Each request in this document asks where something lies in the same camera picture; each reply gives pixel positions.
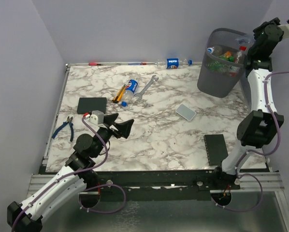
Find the green plastic bottle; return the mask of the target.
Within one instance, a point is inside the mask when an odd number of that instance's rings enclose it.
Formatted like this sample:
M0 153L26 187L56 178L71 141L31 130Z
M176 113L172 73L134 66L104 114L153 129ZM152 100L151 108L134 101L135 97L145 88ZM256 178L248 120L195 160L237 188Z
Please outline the green plastic bottle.
M210 71L218 73L226 73L231 70L231 65L227 65L222 61L234 62L234 56L231 52L226 52L223 55L218 56L218 60L210 61L206 66Z

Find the clear bottle purple label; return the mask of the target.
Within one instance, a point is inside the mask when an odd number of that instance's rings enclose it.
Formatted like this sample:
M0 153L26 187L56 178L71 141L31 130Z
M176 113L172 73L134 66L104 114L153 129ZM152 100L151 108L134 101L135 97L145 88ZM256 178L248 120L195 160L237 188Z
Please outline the clear bottle purple label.
M245 47L249 47L255 42L254 36L251 34L245 34L245 35L239 36L235 40L238 42L240 46L245 46Z

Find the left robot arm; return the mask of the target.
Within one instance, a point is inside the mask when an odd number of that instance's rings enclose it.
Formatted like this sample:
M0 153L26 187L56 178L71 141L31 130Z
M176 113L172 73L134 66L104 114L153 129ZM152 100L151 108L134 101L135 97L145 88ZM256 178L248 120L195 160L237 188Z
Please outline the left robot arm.
M74 152L49 182L22 202L12 202L7 207L7 223L13 232L41 231L43 221L72 196L102 187L94 170L108 159L109 140L127 139L134 124L133 119L116 123L117 118L117 113L104 115L100 111L83 115L82 123L94 135L81 134Z

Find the Pepsi bottle blue label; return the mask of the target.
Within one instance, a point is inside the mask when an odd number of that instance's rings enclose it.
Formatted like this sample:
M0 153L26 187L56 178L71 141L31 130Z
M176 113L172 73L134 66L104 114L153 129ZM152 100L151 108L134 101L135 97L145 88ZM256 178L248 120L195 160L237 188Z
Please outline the Pepsi bottle blue label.
M128 103L133 98L137 87L138 87L138 82L136 80L133 80L133 79L129 80L125 88L125 91L123 93L123 96L121 98L121 106L126 107L128 105Z

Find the red green label water bottle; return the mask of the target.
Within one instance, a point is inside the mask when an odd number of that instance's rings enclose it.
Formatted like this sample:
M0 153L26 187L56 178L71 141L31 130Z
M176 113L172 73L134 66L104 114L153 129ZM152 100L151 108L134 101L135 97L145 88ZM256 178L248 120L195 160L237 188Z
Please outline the red green label water bottle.
M229 61L238 65L242 65L245 59L245 51L246 46L240 46L239 50L233 56L229 57ZM239 74L240 70L240 67L231 65L229 75L235 77Z

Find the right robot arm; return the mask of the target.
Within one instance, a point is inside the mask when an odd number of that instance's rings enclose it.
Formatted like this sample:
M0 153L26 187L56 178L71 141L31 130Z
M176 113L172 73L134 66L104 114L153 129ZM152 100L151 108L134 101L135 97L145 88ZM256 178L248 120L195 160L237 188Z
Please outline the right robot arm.
M214 170L212 184L217 189L238 183L239 171L251 153L263 156L259 149L268 145L275 136L280 136L284 123L284 116L277 113L270 84L273 71L270 55L284 36L280 19L276 17L266 21L253 32L255 41L244 60L251 110L238 125L236 146Z

